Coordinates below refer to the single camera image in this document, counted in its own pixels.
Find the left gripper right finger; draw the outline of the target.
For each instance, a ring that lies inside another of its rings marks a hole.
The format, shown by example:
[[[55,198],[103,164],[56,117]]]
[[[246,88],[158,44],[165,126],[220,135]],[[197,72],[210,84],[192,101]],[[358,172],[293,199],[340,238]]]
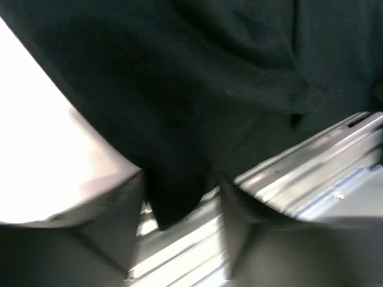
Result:
[[[234,286],[381,286],[382,219],[301,221],[218,174]]]

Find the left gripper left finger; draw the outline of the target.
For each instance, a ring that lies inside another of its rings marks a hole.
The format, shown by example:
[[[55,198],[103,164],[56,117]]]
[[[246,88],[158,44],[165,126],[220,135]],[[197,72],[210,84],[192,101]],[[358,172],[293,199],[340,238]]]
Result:
[[[139,170],[47,221],[1,225],[1,285],[124,286],[146,189]]]

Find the black t-shirt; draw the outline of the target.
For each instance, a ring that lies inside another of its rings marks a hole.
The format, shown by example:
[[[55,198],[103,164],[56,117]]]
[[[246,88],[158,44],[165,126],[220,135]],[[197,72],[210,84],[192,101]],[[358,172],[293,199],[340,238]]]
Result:
[[[379,111],[381,1],[2,1],[76,110],[147,171],[161,229],[213,187]]]

